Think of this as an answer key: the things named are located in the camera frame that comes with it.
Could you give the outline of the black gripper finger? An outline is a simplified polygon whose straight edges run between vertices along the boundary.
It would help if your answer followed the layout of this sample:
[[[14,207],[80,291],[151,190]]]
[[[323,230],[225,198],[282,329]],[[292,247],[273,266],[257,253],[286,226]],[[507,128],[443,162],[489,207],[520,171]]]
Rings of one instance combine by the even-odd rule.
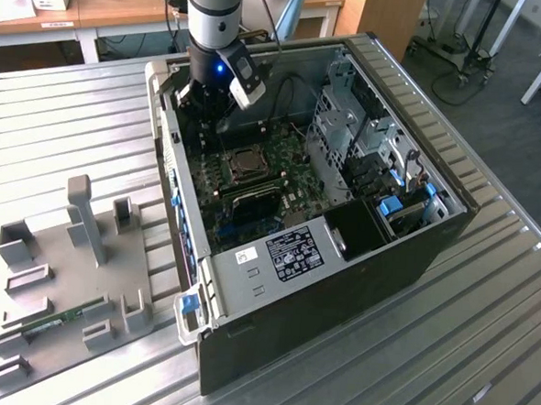
[[[215,133],[223,119],[231,115],[235,104],[231,93],[212,93],[208,118],[208,129],[211,133]]]
[[[185,121],[204,130],[216,130],[221,118],[223,90],[189,81],[177,92],[178,110]]]

